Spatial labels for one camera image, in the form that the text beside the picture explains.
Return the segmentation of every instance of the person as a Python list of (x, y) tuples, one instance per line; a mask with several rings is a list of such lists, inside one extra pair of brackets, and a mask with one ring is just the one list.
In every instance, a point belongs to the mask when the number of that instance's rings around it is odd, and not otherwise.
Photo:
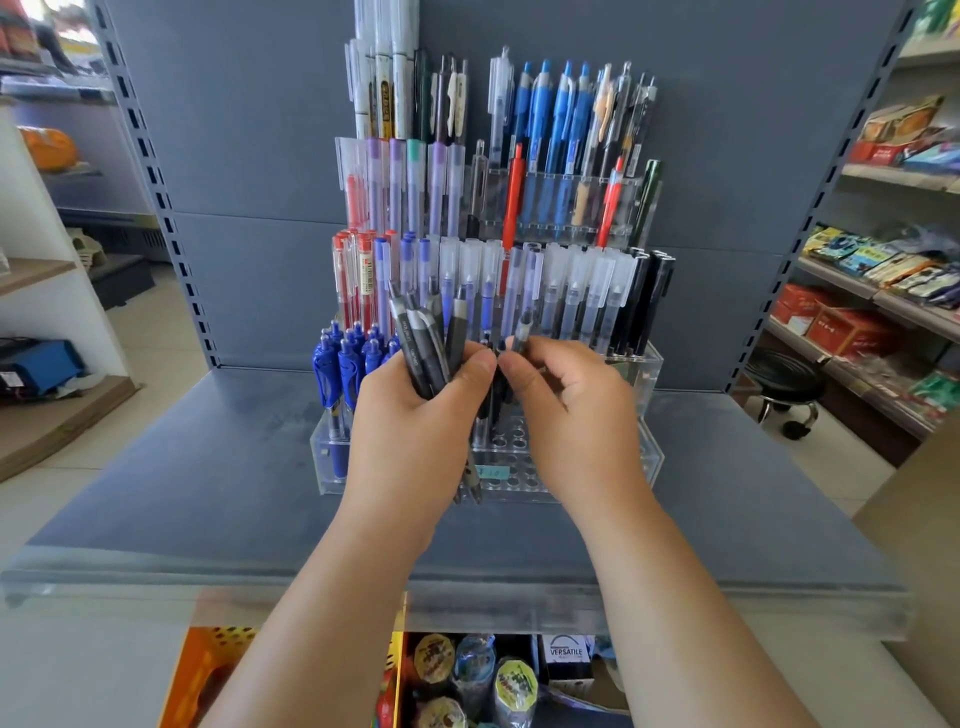
[(587, 545), (635, 725), (816, 725), (657, 504), (619, 373), (583, 344), (539, 337), (526, 358), (498, 364), (476, 344), (467, 355), (430, 401), (401, 356), (364, 379), (336, 517), (202, 726), (371, 724), (407, 578), (456, 491), (498, 365), (540, 477)]

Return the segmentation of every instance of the stool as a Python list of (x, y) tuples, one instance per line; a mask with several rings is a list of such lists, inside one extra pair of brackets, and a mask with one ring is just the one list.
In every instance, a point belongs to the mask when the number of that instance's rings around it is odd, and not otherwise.
[(817, 421), (817, 401), (827, 389), (827, 378), (816, 367), (789, 354), (757, 347), (745, 367), (750, 378), (760, 385), (763, 405), (756, 421), (763, 423), (771, 407), (777, 412), (788, 412), (794, 405), (809, 410), (801, 423), (787, 422), (781, 432), (789, 440), (801, 440), (810, 434)]

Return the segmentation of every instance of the tile floor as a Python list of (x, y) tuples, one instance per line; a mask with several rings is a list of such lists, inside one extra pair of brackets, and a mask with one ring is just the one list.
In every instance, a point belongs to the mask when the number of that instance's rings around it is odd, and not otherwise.
[[(172, 269), (155, 266), (154, 277), (156, 288), (108, 312), (133, 377), (143, 388), (56, 455), (0, 483), (0, 563), (207, 371)], [(756, 413), (756, 402), (748, 404), (748, 411)], [(797, 465), (845, 513), (855, 513), (893, 471), (829, 413), (823, 413), (810, 435), (799, 443), (780, 435), (785, 417), (772, 414), (764, 429), (783, 442)], [(751, 617), (749, 623), (824, 726), (947, 726), (879, 642), (847, 633), (818, 633), (784, 617)], [(81, 666), (91, 664), (92, 651), (86, 641), (71, 639), (79, 630), (100, 635), (95, 657), (100, 664), (96, 684), (103, 686), (101, 689), (92, 690), (78, 677)], [(101, 699), (108, 697), (107, 692), (123, 693), (123, 702), (130, 703), (130, 695), (147, 701), (134, 701), (136, 714), (143, 717), (142, 722), (135, 721), (136, 728), (152, 726), (162, 698), (150, 692), (140, 678), (169, 674), (180, 630), (176, 625), (142, 625), (131, 620), (69, 616), (53, 622), (36, 615), (0, 613), (0, 693), (7, 706), (5, 714), (17, 716), (18, 726), (133, 725), (131, 713), (117, 721), (115, 717), (121, 714), (105, 708), (109, 701)], [(117, 650), (129, 651), (132, 645), (135, 650), (130, 659), (117, 660), (113, 653), (108, 654), (105, 643), (110, 640), (126, 645), (116, 646)], [(4, 657), (24, 654), (33, 657), (28, 661)], [(52, 675), (69, 681), (55, 701), (46, 700), (49, 692), (43, 688)]]

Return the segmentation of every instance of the blue label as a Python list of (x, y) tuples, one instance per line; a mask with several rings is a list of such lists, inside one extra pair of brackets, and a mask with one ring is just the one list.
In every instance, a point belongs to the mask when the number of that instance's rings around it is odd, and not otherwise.
[(478, 465), (477, 474), (482, 480), (506, 480), (510, 477), (510, 466)]

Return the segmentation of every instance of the person's left arm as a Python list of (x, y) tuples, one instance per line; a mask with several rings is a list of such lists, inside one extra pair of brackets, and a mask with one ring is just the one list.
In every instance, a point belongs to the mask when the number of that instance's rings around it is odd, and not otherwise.
[(369, 726), (407, 577), (456, 492), (496, 359), (470, 359), (424, 401), (402, 356), (366, 377), (336, 517), (203, 728)]

